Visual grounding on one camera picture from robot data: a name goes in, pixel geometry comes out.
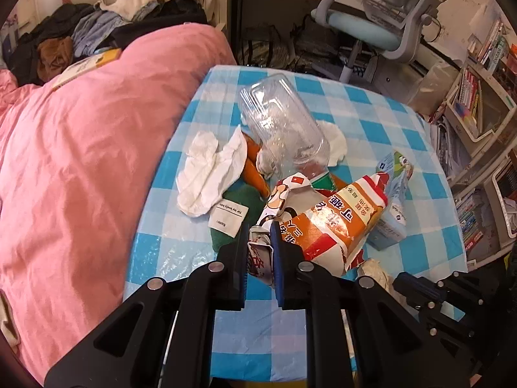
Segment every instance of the cable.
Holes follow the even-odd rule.
[[[434,17],[431,17],[431,20],[435,23],[435,24],[438,24],[438,26],[440,27],[440,29],[438,30],[438,33],[436,34],[436,37],[432,40],[432,41],[426,41],[426,43],[430,44],[430,43],[433,43],[434,41],[436,41],[440,34],[441,34],[441,23],[438,19],[435,19]]]

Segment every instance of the clear plastic container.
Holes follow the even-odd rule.
[[[332,186],[329,143],[287,77],[275,74],[242,89],[239,109],[279,179],[301,172],[321,188]]]

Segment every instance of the pink bedding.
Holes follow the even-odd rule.
[[[154,170],[224,35],[162,29],[50,91],[0,71],[0,286],[40,382],[122,300]]]

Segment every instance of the light blue chair seat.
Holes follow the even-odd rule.
[[[311,16],[316,18],[316,9],[311,12]],[[369,20],[351,14],[329,10],[327,23],[337,30],[382,50],[394,51],[400,46],[401,39],[394,33]]]

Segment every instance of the brown clothing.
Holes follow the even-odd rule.
[[[72,63],[72,38],[47,39],[38,45],[38,54],[38,77],[46,83]]]

